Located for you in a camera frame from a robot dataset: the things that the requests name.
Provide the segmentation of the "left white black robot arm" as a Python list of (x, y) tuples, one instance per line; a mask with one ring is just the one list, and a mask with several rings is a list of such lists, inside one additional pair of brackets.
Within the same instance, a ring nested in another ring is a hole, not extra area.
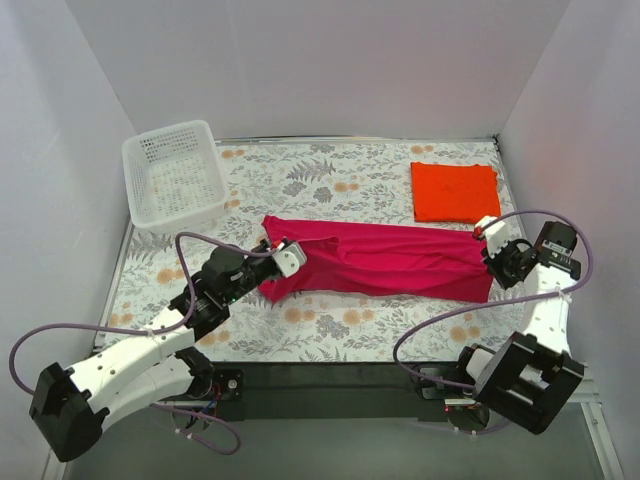
[(169, 397), (205, 398), (214, 368), (198, 340), (230, 316), (230, 307), (263, 283), (305, 265), (298, 243), (262, 241), (250, 251), (216, 243), (185, 290), (154, 319), (113, 346), (69, 367), (40, 374), (29, 415), (61, 462), (77, 459), (119, 420)]

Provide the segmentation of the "magenta t shirt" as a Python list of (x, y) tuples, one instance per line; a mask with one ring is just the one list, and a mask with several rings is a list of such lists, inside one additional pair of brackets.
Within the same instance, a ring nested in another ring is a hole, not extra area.
[(290, 278), (259, 287), (279, 302), (302, 291), (415, 295), (484, 303), (493, 279), (484, 245), (464, 231), (399, 225), (285, 220), (266, 216), (271, 240), (298, 242), (306, 264)]

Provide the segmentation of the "white plastic basket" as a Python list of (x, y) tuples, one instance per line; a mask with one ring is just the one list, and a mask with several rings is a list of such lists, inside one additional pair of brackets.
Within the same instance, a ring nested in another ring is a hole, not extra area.
[(136, 228), (165, 234), (224, 214), (230, 189), (206, 121), (136, 135), (123, 143), (121, 153)]

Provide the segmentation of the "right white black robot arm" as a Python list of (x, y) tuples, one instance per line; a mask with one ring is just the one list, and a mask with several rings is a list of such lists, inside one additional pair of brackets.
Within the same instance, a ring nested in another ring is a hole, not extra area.
[(462, 396), (498, 413), (533, 434), (543, 433), (584, 378), (567, 338), (569, 288), (581, 277), (574, 259), (577, 232), (544, 223), (536, 241), (516, 238), (506, 222), (485, 216), (474, 234), (485, 241), (483, 262), (500, 287), (523, 284), (527, 301), (518, 329), (497, 351), (474, 344), (464, 348), (452, 373)]

